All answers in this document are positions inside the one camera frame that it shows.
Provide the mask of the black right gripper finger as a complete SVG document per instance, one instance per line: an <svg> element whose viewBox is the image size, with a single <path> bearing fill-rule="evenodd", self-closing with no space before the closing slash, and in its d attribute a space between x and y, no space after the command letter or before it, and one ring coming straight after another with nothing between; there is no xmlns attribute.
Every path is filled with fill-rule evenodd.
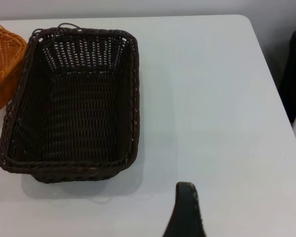
<svg viewBox="0 0 296 237"><path fill-rule="evenodd" d="M191 182L176 184L174 209L165 237L205 237L197 189Z"/></svg>

